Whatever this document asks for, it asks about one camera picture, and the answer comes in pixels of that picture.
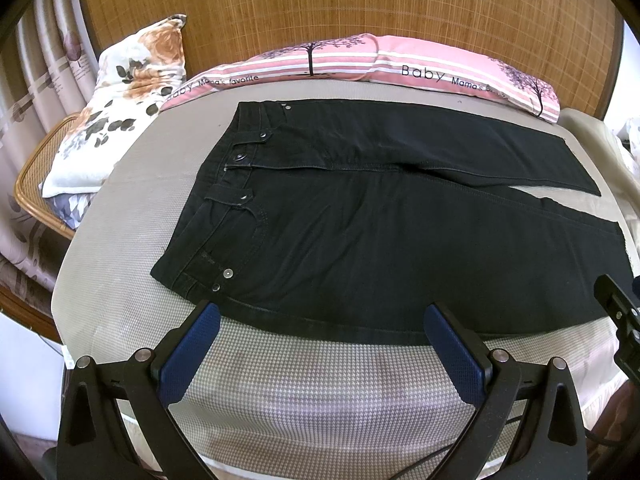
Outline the black denim pants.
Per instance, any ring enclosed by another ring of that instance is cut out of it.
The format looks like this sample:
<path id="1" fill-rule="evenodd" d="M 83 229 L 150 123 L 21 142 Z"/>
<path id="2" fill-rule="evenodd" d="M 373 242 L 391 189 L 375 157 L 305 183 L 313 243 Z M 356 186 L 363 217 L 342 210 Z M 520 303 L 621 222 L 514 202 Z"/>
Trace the black denim pants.
<path id="1" fill-rule="evenodd" d="M 599 194 L 553 134 L 408 103 L 243 102 L 152 277 L 261 330 L 424 344 L 444 304 L 486 338 L 600 318 L 634 276 L 620 226 L 530 194 Z"/>

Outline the beige woven bed mat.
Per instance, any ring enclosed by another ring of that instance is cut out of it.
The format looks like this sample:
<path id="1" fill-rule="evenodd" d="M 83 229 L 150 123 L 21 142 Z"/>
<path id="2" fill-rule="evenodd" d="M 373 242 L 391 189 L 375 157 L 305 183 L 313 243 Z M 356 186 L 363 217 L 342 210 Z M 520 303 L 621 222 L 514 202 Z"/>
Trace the beige woven bed mat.
<path id="1" fill-rule="evenodd" d="M 355 99 L 428 104 L 560 136 L 600 186 L 556 191 L 565 206 L 614 220 L 637 261 L 624 217 L 576 138 L 514 108 L 470 96 L 312 80 L 255 84 L 166 110 L 118 163 L 82 220 L 55 283 L 52 313 L 74 358 L 129 358 L 191 312 L 151 268 L 164 252 L 204 158 L 241 102 Z M 171 413 L 209 465 L 244 478 L 420 479 L 432 453 L 472 415 L 428 347 L 318 342 L 223 320 Z"/>

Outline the rattan wicker chair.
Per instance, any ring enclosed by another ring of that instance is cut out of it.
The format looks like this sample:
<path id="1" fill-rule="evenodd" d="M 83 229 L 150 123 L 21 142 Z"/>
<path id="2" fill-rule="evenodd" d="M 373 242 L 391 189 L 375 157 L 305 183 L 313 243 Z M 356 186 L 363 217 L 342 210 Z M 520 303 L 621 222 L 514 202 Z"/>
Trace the rattan wicker chair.
<path id="1" fill-rule="evenodd" d="M 44 136 L 18 173 L 13 189 L 14 198 L 24 211 L 68 240 L 74 237 L 75 231 L 53 213 L 41 196 L 40 184 L 51 170 L 54 156 L 78 116 L 76 113 L 65 117 Z"/>

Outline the bamboo wooden headboard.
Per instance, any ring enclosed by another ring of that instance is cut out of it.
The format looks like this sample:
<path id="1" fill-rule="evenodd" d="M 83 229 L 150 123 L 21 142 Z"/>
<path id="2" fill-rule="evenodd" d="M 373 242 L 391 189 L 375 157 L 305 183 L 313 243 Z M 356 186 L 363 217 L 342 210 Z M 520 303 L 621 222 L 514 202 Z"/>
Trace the bamboo wooden headboard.
<path id="1" fill-rule="evenodd" d="M 190 74 L 309 40 L 370 32 L 498 58 L 550 82 L 565 107 L 602 117 L 623 50 L 611 0 L 80 0 L 93 49 L 170 14 L 188 18 Z"/>

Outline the pink striped Baby pillow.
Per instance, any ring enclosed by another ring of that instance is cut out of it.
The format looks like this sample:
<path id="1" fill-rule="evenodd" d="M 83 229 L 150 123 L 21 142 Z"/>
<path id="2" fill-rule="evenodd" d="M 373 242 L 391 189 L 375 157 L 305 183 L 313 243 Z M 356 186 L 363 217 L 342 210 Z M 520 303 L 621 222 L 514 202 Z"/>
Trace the pink striped Baby pillow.
<path id="1" fill-rule="evenodd" d="M 308 41 L 221 64 L 173 91 L 163 110 L 228 89 L 286 80 L 335 79 L 475 96 L 554 124 L 553 87 L 506 62 L 438 42 L 364 34 Z"/>

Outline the white floral pillow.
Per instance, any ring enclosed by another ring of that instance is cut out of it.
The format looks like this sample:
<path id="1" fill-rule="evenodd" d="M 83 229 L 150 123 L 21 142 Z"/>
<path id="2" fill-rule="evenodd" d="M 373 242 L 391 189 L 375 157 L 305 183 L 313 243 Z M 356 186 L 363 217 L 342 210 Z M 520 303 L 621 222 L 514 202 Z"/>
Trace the white floral pillow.
<path id="1" fill-rule="evenodd" d="M 93 95 L 61 141 L 42 182 L 44 198 L 99 191 L 186 80 L 185 24 L 184 14 L 168 16 L 102 52 Z"/>

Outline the beige patterned curtain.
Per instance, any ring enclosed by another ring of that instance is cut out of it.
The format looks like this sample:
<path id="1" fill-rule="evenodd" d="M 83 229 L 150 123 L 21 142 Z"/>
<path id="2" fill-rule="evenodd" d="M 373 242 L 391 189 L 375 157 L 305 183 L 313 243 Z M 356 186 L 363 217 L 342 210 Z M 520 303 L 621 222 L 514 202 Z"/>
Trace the beige patterned curtain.
<path id="1" fill-rule="evenodd" d="M 50 292 L 68 243 L 14 196 L 37 145 L 96 83 L 77 0 L 26 0 L 1 43 L 1 284 Z"/>

